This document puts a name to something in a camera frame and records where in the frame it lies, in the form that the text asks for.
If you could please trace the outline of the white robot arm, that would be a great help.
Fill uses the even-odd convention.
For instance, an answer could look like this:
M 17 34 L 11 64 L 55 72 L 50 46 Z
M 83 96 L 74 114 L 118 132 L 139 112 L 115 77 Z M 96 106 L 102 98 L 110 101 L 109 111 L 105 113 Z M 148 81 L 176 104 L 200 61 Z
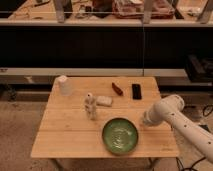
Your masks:
M 188 119 L 182 113 L 184 106 L 181 96 L 169 95 L 154 102 L 143 113 L 141 122 L 146 126 L 158 126 L 163 121 L 167 122 L 213 163 L 213 134 Z

